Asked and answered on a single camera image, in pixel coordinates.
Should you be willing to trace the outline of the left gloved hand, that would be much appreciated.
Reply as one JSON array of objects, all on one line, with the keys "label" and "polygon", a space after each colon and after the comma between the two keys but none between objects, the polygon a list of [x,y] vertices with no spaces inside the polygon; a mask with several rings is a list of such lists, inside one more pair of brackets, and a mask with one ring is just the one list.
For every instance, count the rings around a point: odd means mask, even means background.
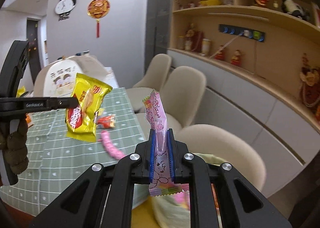
[{"label": "left gloved hand", "polygon": [[26,146],[28,124],[25,116],[20,118],[17,130],[4,135],[1,131],[1,150],[5,161],[16,175],[23,173],[28,167],[28,150]]}]

